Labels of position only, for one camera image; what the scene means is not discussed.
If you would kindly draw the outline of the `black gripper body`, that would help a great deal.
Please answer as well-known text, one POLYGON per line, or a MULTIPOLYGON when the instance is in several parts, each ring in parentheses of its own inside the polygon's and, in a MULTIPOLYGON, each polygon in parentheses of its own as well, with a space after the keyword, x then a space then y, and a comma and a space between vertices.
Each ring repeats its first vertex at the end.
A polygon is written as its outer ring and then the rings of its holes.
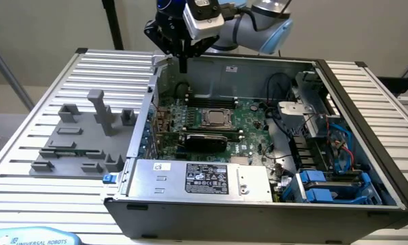
POLYGON ((184 11, 193 10, 195 1, 156 1, 157 13, 155 23, 157 26, 156 40, 198 40, 192 36, 191 25, 187 23, 184 11))

